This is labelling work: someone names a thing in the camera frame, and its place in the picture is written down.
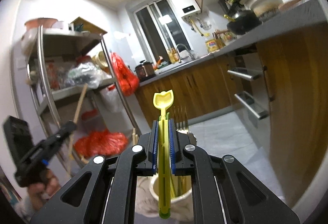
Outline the person left hand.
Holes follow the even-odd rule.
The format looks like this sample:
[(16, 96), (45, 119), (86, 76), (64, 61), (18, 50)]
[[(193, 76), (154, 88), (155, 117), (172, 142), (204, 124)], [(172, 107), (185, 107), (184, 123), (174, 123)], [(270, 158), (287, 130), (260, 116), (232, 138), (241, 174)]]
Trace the person left hand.
[(46, 179), (46, 184), (38, 182), (28, 186), (28, 197), (34, 214), (61, 188), (58, 178), (50, 169), (47, 169)]

